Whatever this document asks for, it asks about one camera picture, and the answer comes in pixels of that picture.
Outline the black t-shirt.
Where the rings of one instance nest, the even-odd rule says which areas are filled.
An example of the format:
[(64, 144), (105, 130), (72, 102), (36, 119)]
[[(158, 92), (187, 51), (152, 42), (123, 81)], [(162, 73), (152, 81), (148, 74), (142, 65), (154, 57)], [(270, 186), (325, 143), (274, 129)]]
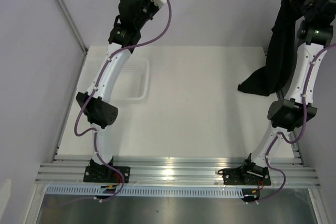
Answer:
[(282, 89), (293, 71), (296, 21), (302, 15), (281, 0), (280, 9), (269, 42), (266, 63), (238, 85), (242, 93), (269, 96)]

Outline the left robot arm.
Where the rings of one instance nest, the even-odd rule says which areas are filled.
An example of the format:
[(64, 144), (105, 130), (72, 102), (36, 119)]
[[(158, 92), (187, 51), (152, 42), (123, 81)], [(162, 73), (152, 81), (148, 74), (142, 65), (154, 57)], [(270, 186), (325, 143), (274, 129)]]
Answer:
[(169, 0), (120, 0), (119, 13), (108, 39), (108, 49), (104, 61), (92, 84), (85, 92), (78, 92), (76, 101), (80, 115), (85, 115), (93, 132), (93, 148), (90, 166), (97, 167), (95, 175), (108, 182), (114, 176), (110, 140), (106, 130), (117, 119), (118, 108), (111, 105), (112, 90), (119, 74), (136, 47), (140, 43), (141, 29)]

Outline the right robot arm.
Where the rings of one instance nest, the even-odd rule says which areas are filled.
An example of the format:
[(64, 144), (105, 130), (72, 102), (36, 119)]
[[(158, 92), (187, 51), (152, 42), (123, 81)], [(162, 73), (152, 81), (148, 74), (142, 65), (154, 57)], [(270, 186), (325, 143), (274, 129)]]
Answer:
[(244, 183), (263, 175), (280, 141), (287, 141), (294, 129), (304, 129), (316, 115), (313, 89), (321, 61), (332, 47), (334, 20), (335, 0), (281, 1), (265, 66), (238, 86), (240, 92), (262, 96), (287, 89), (271, 104), (267, 131), (243, 163), (239, 176)]

